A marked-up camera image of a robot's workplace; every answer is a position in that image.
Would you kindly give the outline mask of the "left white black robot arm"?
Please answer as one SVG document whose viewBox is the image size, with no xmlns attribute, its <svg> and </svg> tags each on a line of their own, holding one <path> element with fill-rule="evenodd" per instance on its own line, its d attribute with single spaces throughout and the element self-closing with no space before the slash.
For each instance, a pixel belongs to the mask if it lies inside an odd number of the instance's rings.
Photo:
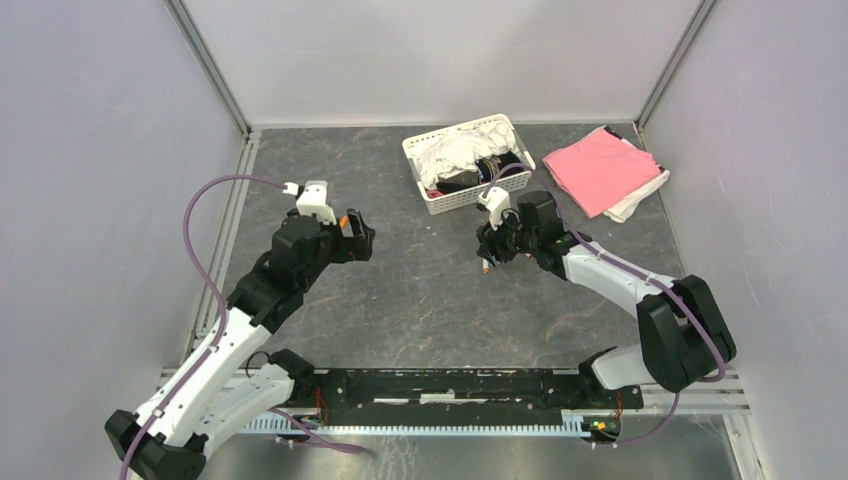
<svg viewBox="0 0 848 480">
<path fill-rule="evenodd" d="M 357 210 L 346 218 L 350 235 L 311 215 L 284 219 L 270 249 L 239 280 L 210 334 L 175 375 L 135 411 L 110 416 L 105 430 L 124 474 L 196 479 L 213 453 L 269 408 L 302 407 L 312 399 L 313 379 L 277 362 L 228 393 L 221 390 L 303 305 L 329 265 L 371 258 L 374 229 Z"/>
</svg>

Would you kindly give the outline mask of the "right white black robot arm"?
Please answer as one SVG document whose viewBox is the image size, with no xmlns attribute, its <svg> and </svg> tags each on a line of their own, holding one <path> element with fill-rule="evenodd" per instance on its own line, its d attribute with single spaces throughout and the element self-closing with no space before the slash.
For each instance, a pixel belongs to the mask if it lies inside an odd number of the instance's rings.
<svg viewBox="0 0 848 480">
<path fill-rule="evenodd" d="M 636 320 L 636 344 L 612 347 L 582 364 L 577 392 L 585 405 L 602 408 L 625 386 L 653 383 L 679 393 L 724 378 L 737 348 L 705 280 L 675 279 L 612 254 L 567 227 L 547 191 L 531 191 L 513 203 L 508 192 L 494 187 L 479 195 L 477 206 L 488 215 L 476 231 L 477 253 L 487 264 L 529 257 Z"/>
</svg>

